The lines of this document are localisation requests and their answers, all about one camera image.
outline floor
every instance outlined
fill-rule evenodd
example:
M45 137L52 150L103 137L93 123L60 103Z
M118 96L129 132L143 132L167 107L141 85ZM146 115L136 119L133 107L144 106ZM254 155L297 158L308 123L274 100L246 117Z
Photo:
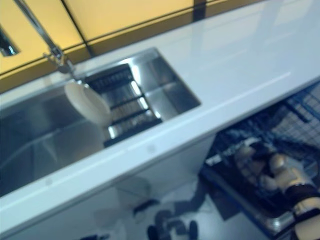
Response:
M223 193L214 191L213 195L211 198L204 193L204 188L198 180L188 182L163 196L159 200L160 203L150 204L136 214L130 213L117 220L107 233L109 238L101 239L148 240L148 227L156 225L157 216L164 212L164 215L169 214L172 217L163 222L180 221L187 230L189 223L192 220L196 221L198 240L268 239ZM159 239L188 240L187 235L177 235L178 228L162 233Z

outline wire rack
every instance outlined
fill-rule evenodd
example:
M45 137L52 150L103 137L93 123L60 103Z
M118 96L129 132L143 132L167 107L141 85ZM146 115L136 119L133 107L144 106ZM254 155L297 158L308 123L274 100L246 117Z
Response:
M225 172L237 168L234 155L252 138L299 160L320 186L320 81L219 132L208 158L219 156ZM242 181L245 183L255 177L251 183L259 182L259 175L250 174L249 165L250 162L243 163L249 175Z

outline kitchen sink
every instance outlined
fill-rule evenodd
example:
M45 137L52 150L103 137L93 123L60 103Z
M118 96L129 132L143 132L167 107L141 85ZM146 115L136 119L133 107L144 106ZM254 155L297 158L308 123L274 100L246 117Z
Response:
M68 81L2 106L0 196L200 105L155 48L80 78L110 106L110 137L73 108Z

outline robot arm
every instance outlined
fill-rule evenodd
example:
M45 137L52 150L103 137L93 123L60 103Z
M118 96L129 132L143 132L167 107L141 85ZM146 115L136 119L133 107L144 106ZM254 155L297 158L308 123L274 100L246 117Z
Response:
M291 201L295 216L303 219L294 227L297 239L319 240L320 193L302 164L287 155L275 154L269 161L269 167L275 184Z

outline yellow wall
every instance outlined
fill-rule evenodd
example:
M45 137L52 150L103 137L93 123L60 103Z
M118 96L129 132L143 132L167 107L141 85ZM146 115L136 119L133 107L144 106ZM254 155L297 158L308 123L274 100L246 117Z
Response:
M51 38L65 49L82 42L59 0L25 0ZM13 0L0 0L0 25L18 46L20 53L3 57L0 73L41 58L48 47Z
M86 40L193 6L193 0L66 0Z

